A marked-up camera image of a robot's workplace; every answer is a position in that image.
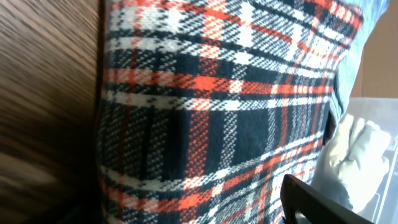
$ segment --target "plaid fabric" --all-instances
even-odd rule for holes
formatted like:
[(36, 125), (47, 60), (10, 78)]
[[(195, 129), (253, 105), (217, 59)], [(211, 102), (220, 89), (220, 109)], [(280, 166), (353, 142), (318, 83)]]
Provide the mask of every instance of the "plaid fabric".
[(329, 0), (112, 0), (97, 160), (108, 223), (277, 223), (311, 181), (362, 23)]

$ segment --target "wood grain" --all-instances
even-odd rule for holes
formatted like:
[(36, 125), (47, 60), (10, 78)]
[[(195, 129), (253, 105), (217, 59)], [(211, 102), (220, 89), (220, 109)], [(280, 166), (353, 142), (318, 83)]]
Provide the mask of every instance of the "wood grain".
[(85, 184), (99, 0), (0, 0), (0, 223), (34, 217)]

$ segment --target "white glove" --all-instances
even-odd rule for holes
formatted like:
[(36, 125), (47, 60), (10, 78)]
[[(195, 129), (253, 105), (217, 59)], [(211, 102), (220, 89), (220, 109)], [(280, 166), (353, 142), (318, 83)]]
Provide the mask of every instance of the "white glove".
[(323, 149), (321, 174), (345, 188), (355, 213), (372, 199), (389, 170), (389, 161), (382, 155), (390, 140), (391, 136), (372, 121), (365, 124), (359, 118), (354, 122), (354, 117), (347, 114), (340, 121), (336, 136)]

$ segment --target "red stripe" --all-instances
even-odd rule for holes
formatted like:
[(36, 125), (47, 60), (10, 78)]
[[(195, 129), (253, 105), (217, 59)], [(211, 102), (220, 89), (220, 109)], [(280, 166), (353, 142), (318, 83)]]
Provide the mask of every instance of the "red stripe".
[[(329, 9), (330, 10), (330, 8), (331, 8), (331, 2), (325, 2), (324, 0), (322, 0), (322, 3), (320, 4), (320, 5), (317, 5), (316, 6), (316, 8), (315, 8), (315, 17), (317, 18), (317, 19), (319, 19), (319, 18), (321, 18), (322, 17), (322, 15), (323, 15), (323, 10), (322, 10), (322, 7), (326, 7), (327, 9)], [(313, 24), (315, 25), (315, 26), (317, 26), (318, 25), (318, 21), (316, 21), (315, 19), (313, 19)], [(312, 26), (313, 27), (313, 29), (311, 30), (311, 34), (313, 34), (313, 32), (314, 32), (314, 30), (315, 30), (315, 26)], [(310, 43), (312, 41), (312, 38), (308, 38), (307, 39), (307, 43)], [(302, 57), (301, 56), (303, 56), (303, 52), (301, 52), (301, 54), (300, 54), (300, 56), (298, 57), (298, 59), (297, 59), (297, 61), (296, 61), (296, 64), (299, 64), (300, 62), (301, 62), (301, 60), (302, 60)], [(322, 87), (322, 86), (325, 86), (325, 84), (323, 83), (323, 82), (321, 82), (321, 84), (320, 84), (320, 87)], [(318, 114), (318, 110), (319, 110), (319, 103), (317, 103), (317, 105), (315, 106), (315, 116), (312, 118), (312, 122), (313, 122), (313, 127), (314, 126), (316, 126), (315, 124), (318, 122), (318, 120), (317, 120), (317, 114)], [(307, 154), (307, 151), (303, 151), (302, 152), (302, 157), (304, 157), (305, 155)], [(301, 174), (303, 174), (305, 171), (304, 170), (301, 170), (302, 169), (302, 164), (297, 164), (297, 166), (296, 166), (296, 168), (295, 168), (295, 171), (294, 171), (294, 175), (296, 176), (296, 177), (301, 177)]]
[(276, 224), (279, 222), (279, 220), (282, 218), (283, 210), (282, 207), (278, 208), (278, 215), (274, 218), (274, 220), (271, 222), (271, 224)]
[(306, 86), (281, 84), (273, 89), (274, 85), (236, 81), (226, 78), (208, 77), (191, 74), (173, 74), (170, 72), (153, 72), (150, 70), (138, 70), (129, 68), (109, 69), (107, 71), (107, 82), (128, 83), (130, 85), (160, 85), (172, 88), (188, 90), (200, 90), (210, 92), (232, 92), (239, 94), (313, 94), (331, 93), (333, 85), (330, 86)]
[[(134, 24), (131, 24), (133, 29), (139, 30), (141, 28), (140, 25), (139, 25), (140, 24), (140, 20), (142, 19), (141, 12), (142, 12), (142, 9), (138, 9), (136, 11), (136, 19), (134, 20)], [(136, 63), (137, 63), (137, 49), (131, 49), (131, 51), (132, 51), (131, 52), (132, 53), (131, 65), (133, 67), (135, 67)], [(123, 115), (124, 116), (123, 116), (123, 121), (122, 121), (123, 125), (121, 127), (120, 147), (118, 149), (118, 172), (121, 174), (120, 179), (119, 179), (119, 183), (121, 184), (121, 189), (120, 189), (120, 192), (119, 192), (119, 195), (118, 195), (118, 202), (121, 205), (118, 208), (118, 213), (119, 213), (120, 217), (123, 217), (123, 210), (124, 210), (123, 203), (121, 203), (121, 202), (124, 201), (124, 194), (123, 194), (123, 191), (124, 191), (124, 189), (123, 189), (123, 186), (124, 186), (123, 177), (124, 177), (124, 167), (125, 167), (124, 154), (125, 154), (125, 151), (126, 151), (127, 130), (128, 130), (128, 123), (129, 123), (129, 120), (130, 120), (130, 117), (131, 117), (131, 108), (127, 107), (125, 109), (125, 112), (124, 112)]]
[[(280, 33), (277, 30), (269, 29), (269, 28), (266, 28), (266, 27), (263, 27), (260, 25), (256, 25), (254, 23), (247, 24), (247, 22), (242, 21), (238, 16), (227, 14), (222, 11), (217, 11), (217, 10), (214, 10), (209, 7), (196, 6), (194, 4), (185, 4), (183, 2), (171, 2), (171, 3), (168, 2), (167, 4), (160, 4), (159, 2), (160, 2), (159, 0), (157, 0), (157, 1), (145, 1), (145, 0), (140, 0), (140, 1), (139, 0), (129, 0), (128, 1), (128, 0), (125, 0), (122, 3), (113, 4), (112, 8), (113, 8), (113, 10), (118, 10), (124, 6), (141, 7), (141, 9), (143, 9), (143, 7), (158, 7), (158, 8), (165, 8), (165, 9), (173, 9), (174, 8), (174, 9), (178, 9), (180, 11), (192, 11), (197, 14), (203, 14), (206, 17), (211, 16), (211, 17), (215, 17), (217, 19), (221, 19), (223, 21), (229, 21), (232, 23), (239, 24), (240, 26), (250, 27), (258, 32), (262, 32), (262, 33), (266, 33), (269, 35), (273, 35), (274, 37), (278, 37), (290, 44), (293, 42), (291, 37), (289, 37), (288, 35), (285, 35), (283, 33)], [(338, 57), (335, 55), (327, 55), (322, 52), (317, 52), (316, 49), (311, 49), (308, 45), (306, 45), (302, 42), (297, 42), (297, 45), (305, 52), (314, 54), (317, 57), (321, 57), (321, 58), (328, 57), (331, 59), (338, 59)]]
[[(224, 1), (218, 0), (207, 0), (208, 4), (214, 7), (225, 6)], [(200, 77), (194, 78), (196, 88), (200, 91), (194, 92), (195, 98), (211, 98), (211, 92), (215, 86), (211, 85), (214, 83), (212, 79), (217, 73), (218, 67), (218, 56), (221, 52), (219, 42), (206, 43), (206, 39), (219, 40), (222, 38), (223, 24), (217, 24), (214, 17), (205, 15), (205, 27), (203, 29), (203, 43), (202, 49), (200, 50), (201, 57), (199, 58), (198, 69), (201, 71)], [(206, 152), (208, 147), (208, 126), (209, 126), (209, 111), (194, 111), (190, 119), (190, 135), (189, 145), (187, 152), (187, 166), (185, 168), (185, 178), (200, 177), (204, 173)], [(193, 195), (199, 195), (198, 188), (184, 190), (183, 198), (180, 204), (186, 207), (180, 214), (180, 223), (189, 222), (195, 220), (197, 217), (197, 206), (203, 201), (207, 201), (211, 198), (211, 192), (206, 191), (202, 197), (193, 197)]]
[[(319, 22), (317, 20), (312, 19), (312, 24), (311, 24), (312, 29), (311, 29), (308, 37), (307, 37), (307, 40), (306, 40), (305, 44), (310, 44), (311, 43), (311, 41), (313, 39), (313, 36), (315, 35), (314, 31), (317, 28), (318, 24), (319, 24)], [(304, 58), (305, 54), (306, 54), (306, 51), (302, 49), (300, 51), (300, 55), (297, 57), (297, 60), (295, 61), (294, 66), (292, 66), (292, 68), (289, 71), (289, 76), (287, 77), (286, 82), (285, 82), (286, 85), (289, 85), (291, 83), (294, 71), (296, 70), (297, 66), (301, 63), (301, 61)], [(281, 117), (280, 118), (280, 120), (281, 120), (281, 124), (280, 124), (281, 125), (281, 134), (280, 134), (280, 139), (279, 139), (279, 147), (281, 147), (281, 146), (283, 146), (285, 144), (286, 137), (287, 137), (287, 130), (288, 130), (288, 127), (289, 127), (289, 124), (288, 124), (289, 111), (288, 111), (288, 108), (286, 106), (281, 107), (280, 117)]]
[[(306, 146), (303, 146), (302, 152), (310, 151), (311, 149), (313, 149), (314, 144), (315, 144), (314, 142), (310, 142)], [(244, 181), (250, 180), (250, 178), (252, 178), (255, 174), (260, 174), (266, 171), (267, 169), (273, 167), (274, 165), (294, 156), (294, 154), (292, 154), (291, 151), (289, 152), (285, 152), (282, 155), (273, 157), (270, 161), (264, 164), (260, 164), (243, 174), (237, 175), (236, 177), (227, 180), (223, 185), (221, 193), (233, 188), (234, 186)], [(154, 200), (149, 198), (136, 198), (124, 192), (120, 192), (119, 190), (110, 187), (103, 179), (101, 178), (99, 179), (103, 191), (108, 194), (108, 197), (110, 199), (118, 202), (120, 207), (129, 207), (134, 210), (149, 210), (151, 212), (176, 212), (176, 211), (187, 210), (189, 208), (197, 208), (197, 206), (209, 201), (209, 199), (212, 197), (213, 190), (217, 187), (215, 186), (203, 192), (199, 192), (201, 187), (196, 187), (190, 189), (191, 191), (186, 191), (186, 193), (192, 193), (192, 192), (193, 193), (185, 194), (182, 198), (163, 199), (158, 202), (154, 202)], [(118, 200), (119, 194), (123, 194), (122, 201)], [(153, 205), (155, 203), (157, 203), (159, 206), (147, 207), (147, 205)]]
[[(313, 170), (315, 170), (315, 167), (312, 167), (312, 168), (309, 170), (309, 172), (312, 172)], [(238, 211), (235, 212), (234, 214), (230, 215), (230, 216), (229, 216), (227, 219), (225, 219), (222, 223), (228, 223), (229, 221), (231, 221), (231, 220), (235, 219), (236, 217), (238, 217), (238, 216), (242, 215), (243, 213), (245, 213), (247, 210), (249, 210), (250, 208), (252, 208), (253, 206), (255, 206), (255, 204), (257, 204), (257, 203), (259, 204), (258, 213), (261, 213), (261, 212), (263, 211), (263, 209), (262, 209), (262, 206), (260, 206), (260, 204), (261, 204), (261, 203), (265, 203), (266, 197), (267, 197), (267, 196), (270, 196), (270, 195), (271, 195), (272, 193), (274, 193), (274, 192), (278, 193), (278, 190), (279, 190), (279, 189), (280, 189), (280, 187), (275, 187), (275, 188), (271, 189), (271, 190), (268, 191), (268, 192), (264, 192), (264, 194), (262, 193), (261, 196), (260, 196), (256, 201), (254, 201), (254, 202), (251, 203), (250, 205), (248, 205), (248, 206), (246, 206), (246, 207), (244, 207), (244, 208), (238, 210)], [(272, 223), (277, 223), (277, 222), (282, 218), (282, 214), (283, 214), (282, 208), (279, 207), (278, 209), (279, 209), (278, 215), (275, 217), (275, 219), (272, 221)], [(257, 222), (261, 222), (263, 218), (264, 218), (264, 216), (260, 216), (260, 215), (257, 214)]]
[[(322, 8), (327, 9), (331, 14), (335, 15), (336, 17), (339, 17), (340, 19), (344, 19), (346, 13), (348, 11), (351, 11), (351, 9), (345, 7), (342, 4), (339, 4), (337, 1), (334, 1), (334, 0), (304, 0), (304, 1), (318, 4)], [(333, 3), (336, 4), (336, 10), (334, 10), (334, 11), (331, 10), (331, 6), (332, 6)], [(339, 12), (340, 9), (345, 11), (344, 16), (339, 16), (338, 15), (337, 12)], [(348, 22), (351, 25), (353, 25), (353, 27), (355, 29), (357, 29), (357, 30), (361, 26), (361, 21), (359, 20), (359, 16), (351, 15), (351, 18), (350, 18), (350, 20)]]
[[(331, 4), (332, 4), (332, 2), (329, 2), (329, 6), (328, 6), (328, 8), (330, 9), (331, 8)], [(352, 39), (353, 37), (354, 37), (354, 35), (355, 35), (355, 32), (352, 32), (351, 33), (351, 35), (349, 36), (349, 39)], [(334, 51), (332, 51), (332, 53), (331, 54), (334, 54), (334, 52), (339, 52), (341, 50), (341, 47), (340, 46), (337, 46), (335, 49), (334, 49)], [(327, 61), (327, 63), (326, 63), (326, 65), (328, 66), (328, 68), (329, 68), (329, 66), (331, 66), (331, 62), (330, 62), (330, 60), (328, 60)], [(326, 72), (323, 74), (323, 76), (322, 76), (322, 81), (321, 81), (321, 86), (323, 86), (323, 85), (325, 85), (325, 82), (326, 82)], [(313, 122), (313, 125), (312, 125), (312, 130), (311, 130), (311, 133), (313, 134), (313, 133), (315, 133), (315, 131), (316, 131), (316, 128), (317, 128), (317, 121), (318, 121), (318, 116), (319, 116), (319, 112), (318, 112), (318, 110), (319, 110), (319, 104), (316, 104), (316, 106), (315, 106), (315, 115), (314, 115), (314, 122)]]
[(261, 213), (262, 211), (264, 211), (264, 209), (266, 208), (266, 196), (272, 194), (272, 192), (274, 191), (274, 189), (271, 189), (271, 192), (267, 192), (267, 188), (268, 188), (268, 183), (269, 183), (269, 176), (271, 174), (271, 172), (268, 172), (269, 174), (267, 174), (268, 178), (265, 178), (264, 183), (262, 185), (262, 189), (261, 189), (261, 193), (260, 193), (260, 197), (259, 199), (261, 199), (259, 201), (259, 206), (257, 207), (257, 223), (261, 223), (262, 219), (264, 218), (263, 215), (259, 215), (259, 213)]

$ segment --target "brown surface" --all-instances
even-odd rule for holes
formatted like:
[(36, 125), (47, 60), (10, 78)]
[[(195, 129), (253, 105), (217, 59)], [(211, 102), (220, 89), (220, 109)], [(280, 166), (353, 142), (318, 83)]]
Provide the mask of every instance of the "brown surface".
[(0, 223), (58, 203), (92, 166), (98, 1), (0, 0)]
[(365, 50), (362, 51), (361, 64), (359, 65), (358, 74), (356, 75), (354, 87), (351, 92), (351, 97), (361, 97), (362, 96), (364, 54), (365, 54)]
[(365, 46), (363, 97), (398, 98), (398, 1), (390, 1), (387, 12)]

